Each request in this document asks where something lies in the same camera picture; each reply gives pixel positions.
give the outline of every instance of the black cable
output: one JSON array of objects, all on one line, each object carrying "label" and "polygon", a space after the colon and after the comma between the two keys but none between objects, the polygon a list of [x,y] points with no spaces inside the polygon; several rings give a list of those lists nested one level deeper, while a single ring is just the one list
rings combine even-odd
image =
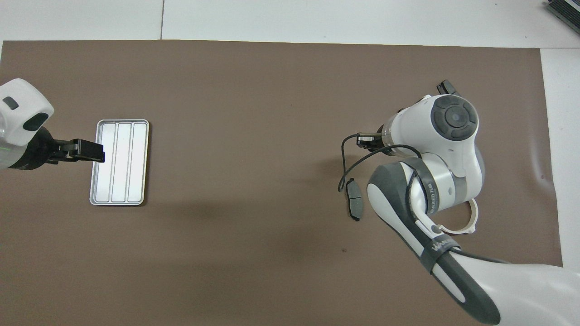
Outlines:
[{"label": "black cable", "polygon": [[342,140],[342,144],[340,145],[340,153],[342,154],[342,173],[346,172],[346,159],[345,159],[345,143],[347,140],[357,137],[358,133],[348,136]]},{"label": "black cable", "polygon": [[345,143],[347,140],[357,137],[359,134],[355,133],[354,135],[350,135],[347,138],[345,138],[342,141],[342,145],[340,147],[341,149],[341,153],[342,153],[342,166],[343,166],[343,174],[342,177],[340,179],[340,182],[338,183],[338,192],[341,192],[344,187],[345,187],[345,183],[346,183],[346,176],[349,174],[350,171],[352,171],[352,169],[354,169],[358,164],[360,164],[361,162],[363,162],[364,160],[366,160],[367,158],[375,155],[376,153],[385,153],[393,148],[406,148],[410,151],[412,151],[413,153],[415,153],[417,155],[418,158],[422,158],[421,153],[414,147],[409,146],[409,145],[403,145],[403,144],[399,144],[399,145],[390,145],[390,146],[384,146],[381,147],[375,151],[370,152],[369,154],[363,156],[360,160],[356,161],[353,165],[351,165],[348,169],[346,169],[346,159],[345,159]]},{"label": "black cable", "polygon": [[486,262],[500,263],[500,264],[510,264],[510,262],[507,262],[505,260],[496,259],[496,258],[489,258],[489,257],[485,257],[485,256],[480,256],[480,255],[476,255],[475,253],[465,252],[465,251],[460,250],[460,249],[457,249],[457,248],[451,248],[451,249],[449,249],[449,251],[455,252],[458,255],[462,255],[462,256],[465,256],[465,257],[475,258],[475,259],[479,259],[479,260],[484,260]]}]

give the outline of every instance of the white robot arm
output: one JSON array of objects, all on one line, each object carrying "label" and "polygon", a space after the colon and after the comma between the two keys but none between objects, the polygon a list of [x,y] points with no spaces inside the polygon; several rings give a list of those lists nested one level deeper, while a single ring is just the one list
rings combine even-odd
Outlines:
[{"label": "white robot arm", "polygon": [[13,79],[0,86],[0,101],[0,169],[32,170],[60,161],[104,162],[100,144],[52,138],[42,125],[55,110],[27,81]]},{"label": "white robot arm", "polygon": [[[455,93],[425,96],[392,117],[376,136],[359,137],[361,147],[387,148],[387,154],[405,157],[377,167],[370,177],[367,195],[373,209],[479,322],[580,325],[580,274],[466,253],[429,217],[480,192],[484,169],[474,143],[478,128],[473,105]],[[407,148],[387,147],[398,144],[414,147],[421,158]]]}]

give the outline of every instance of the white ring bracket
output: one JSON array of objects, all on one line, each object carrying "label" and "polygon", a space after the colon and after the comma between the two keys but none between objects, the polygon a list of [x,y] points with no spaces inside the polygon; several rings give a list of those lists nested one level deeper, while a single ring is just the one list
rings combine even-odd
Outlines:
[{"label": "white ring bracket", "polygon": [[479,209],[477,207],[477,202],[475,202],[475,199],[470,199],[469,200],[469,206],[471,207],[472,210],[472,215],[471,218],[469,219],[469,222],[467,223],[467,225],[465,227],[463,227],[462,229],[459,229],[457,231],[453,231],[450,230],[446,227],[444,227],[441,224],[438,224],[437,227],[448,234],[472,234],[475,232],[475,224],[477,223],[477,217],[479,216]]}]

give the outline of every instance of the silver tray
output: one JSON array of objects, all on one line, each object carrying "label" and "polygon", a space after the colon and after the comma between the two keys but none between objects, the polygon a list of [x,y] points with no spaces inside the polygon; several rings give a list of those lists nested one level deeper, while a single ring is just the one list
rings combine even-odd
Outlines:
[{"label": "silver tray", "polygon": [[104,163],[93,163],[89,201],[98,206],[137,206],[145,199],[149,122],[144,119],[101,120],[96,143]]}]

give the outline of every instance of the brown table surface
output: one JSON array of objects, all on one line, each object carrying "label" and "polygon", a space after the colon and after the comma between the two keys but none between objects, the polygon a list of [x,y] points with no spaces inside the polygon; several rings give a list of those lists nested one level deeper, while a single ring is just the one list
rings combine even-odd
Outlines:
[{"label": "brown table surface", "polygon": [[[5,42],[0,84],[57,139],[151,123],[141,207],[88,201],[91,164],[1,171],[0,325],[477,325],[366,201],[340,141],[449,79],[477,108],[486,179],[464,250],[561,266],[537,49],[207,41]],[[366,154],[353,143],[347,158]],[[382,155],[355,169],[365,184]],[[458,226],[462,206],[442,212]]]}]

